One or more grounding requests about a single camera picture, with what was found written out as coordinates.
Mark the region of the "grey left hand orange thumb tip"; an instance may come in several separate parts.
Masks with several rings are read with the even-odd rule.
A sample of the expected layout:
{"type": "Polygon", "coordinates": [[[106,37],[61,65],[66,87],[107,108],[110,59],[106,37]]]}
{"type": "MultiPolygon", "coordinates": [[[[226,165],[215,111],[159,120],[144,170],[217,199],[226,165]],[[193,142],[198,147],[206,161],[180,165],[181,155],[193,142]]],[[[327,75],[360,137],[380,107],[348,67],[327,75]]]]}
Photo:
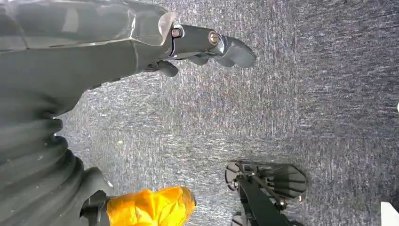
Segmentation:
{"type": "Polygon", "coordinates": [[[173,60],[254,64],[242,41],[174,20],[135,0],[1,1],[1,225],[109,224],[112,184],[57,135],[85,91],[141,72],[173,77],[173,60]]]}

